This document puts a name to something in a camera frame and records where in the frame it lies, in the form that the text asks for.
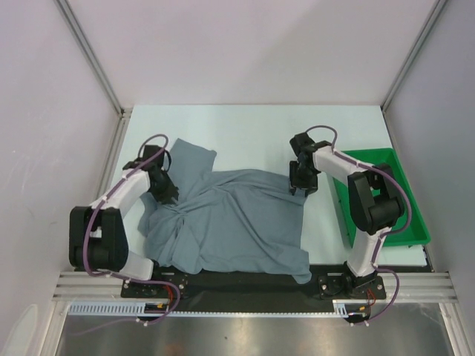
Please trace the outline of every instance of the wrinkled fabric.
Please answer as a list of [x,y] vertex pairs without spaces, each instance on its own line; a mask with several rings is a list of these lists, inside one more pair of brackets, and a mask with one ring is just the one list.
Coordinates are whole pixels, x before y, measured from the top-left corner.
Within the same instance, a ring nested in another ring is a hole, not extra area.
[[309,255],[300,248],[305,198],[289,193],[287,177],[255,169],[213,172],[216,152],[181,139],[170,154],[168,174],[180,196],[176,205],[142,198],[148,258],[191,274],[266,272],[310,280]]

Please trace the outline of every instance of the white wall panel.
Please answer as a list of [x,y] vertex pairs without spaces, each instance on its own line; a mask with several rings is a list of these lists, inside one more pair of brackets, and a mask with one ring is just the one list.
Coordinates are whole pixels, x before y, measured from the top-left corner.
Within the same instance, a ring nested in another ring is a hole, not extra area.
[[94,197],[117,117],[52,0],[2,1],[0,33],[1,350],[30,304],[42,330],[69,211]]
[[407,178],[475,338],[475,1],[449,1],[388,111]]
[[71,0],[121,102],[380,105],[434,0]]

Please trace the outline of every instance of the white table surface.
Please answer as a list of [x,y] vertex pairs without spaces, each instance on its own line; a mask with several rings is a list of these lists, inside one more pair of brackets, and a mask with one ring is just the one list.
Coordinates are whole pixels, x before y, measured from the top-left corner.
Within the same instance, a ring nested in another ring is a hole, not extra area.
[[[142,142],[166,134],[170,149],[177,138],[217,151],[214,171],[258,168],[288,176],[294,154],[289,140],[312,125],[331,125],[338,131],[339,150],[391,147],[381,110],[377,106],[322,105],[138,105],[134,108],[115,167],[113,183],[122,166],[137,156]],[[314,130],[315,141],[331,141],[331,131]],[[144,236],[137,224],[144,212],[139,201],[124,219],[132,251],[143,254]],[[304,206],[302,249],[312,264],[343,263],[351,250],[334,185],[318,176],[318,192]],[[420,245],[385,247],[380,264],[425,266]]]

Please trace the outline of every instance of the black mounting plate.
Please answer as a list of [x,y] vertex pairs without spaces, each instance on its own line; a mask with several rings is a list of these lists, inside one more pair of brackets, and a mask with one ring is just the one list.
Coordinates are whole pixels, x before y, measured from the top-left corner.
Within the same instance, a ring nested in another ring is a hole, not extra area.
[[[163,272],[160,280],[178,286],[181,292],[180,295],[182,296],[188,285],[188,275],[184,273],[175,274],[172,272]],[[163,288],[163,285],[160,284],[126,283],[124,281],[120,297],[134,299],[168,298],[168,292]]]
[[371,289],[376,299],[386,299],[386,289],[380,276],[377,276],[373,282],[349,291],[345,288],[343,274],[324,274],[318,276],[318,287],[320,289],[320,298],[323,300],[366,300],[368,298],[368,289]]

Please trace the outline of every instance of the green tray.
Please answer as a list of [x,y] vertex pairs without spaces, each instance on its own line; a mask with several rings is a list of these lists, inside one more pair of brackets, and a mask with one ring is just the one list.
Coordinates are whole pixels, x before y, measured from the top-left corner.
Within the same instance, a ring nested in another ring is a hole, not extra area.
[[[421,212],[417,207],[416,200],[410,191],[409,183],[399,163],[396,152],[392,148],[377,148],[374,150],[359,150],[359,151],[345,151],[351,157],[354,157],[362,162],[379,164],[387,163],[391,166],[394,173],[394,178],[404,189],[409,197],[410,204],[413,208],[413,219],[406,231],[400,234],[389,235],[384,241],[384,246],[404,246],[404,245],[424,245],[430,242],[430,235],[427,227],[422,219]],[[348,237],[350,244],[353,247],[355,241],[356,226],[353,223],[350,215],[350,199],[348,197],[348,188],[346,185],[334,179],[336,193],[338,195],[341,209],[343,210],[344,221],[347,224]],[[403,217],[398,219],[394,230],[401,228],[407,219],[407,209]]]

